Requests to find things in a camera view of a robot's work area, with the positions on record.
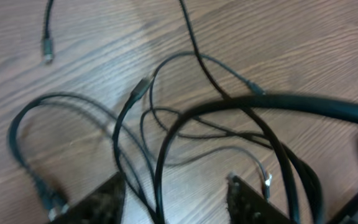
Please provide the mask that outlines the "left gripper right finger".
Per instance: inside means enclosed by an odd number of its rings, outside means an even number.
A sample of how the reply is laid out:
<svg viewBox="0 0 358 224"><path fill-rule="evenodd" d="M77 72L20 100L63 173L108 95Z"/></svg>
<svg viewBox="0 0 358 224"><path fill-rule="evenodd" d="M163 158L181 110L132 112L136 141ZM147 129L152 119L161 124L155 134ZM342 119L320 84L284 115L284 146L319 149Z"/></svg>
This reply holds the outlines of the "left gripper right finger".
<svg viewBox="0 0 358 224"><path fill-rule="evenodd" d="M227 176L227 210L231 224L291 224L276 207L269 204L239 176Z"/></svg>

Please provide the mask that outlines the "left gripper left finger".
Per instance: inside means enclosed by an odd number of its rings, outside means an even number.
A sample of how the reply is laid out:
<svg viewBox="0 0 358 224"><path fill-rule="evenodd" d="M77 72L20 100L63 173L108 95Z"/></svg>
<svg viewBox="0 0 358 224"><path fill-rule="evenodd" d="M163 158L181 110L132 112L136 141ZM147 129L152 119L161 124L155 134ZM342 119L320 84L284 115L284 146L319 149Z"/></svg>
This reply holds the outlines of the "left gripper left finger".
<svg viewBox="0 0 358 224"><path fill-rule="evenodd" d="M50 222L55 224L121 224L126 183L120 173L91 192L82 201L69 206L60 192L47 189Z"/></svg>

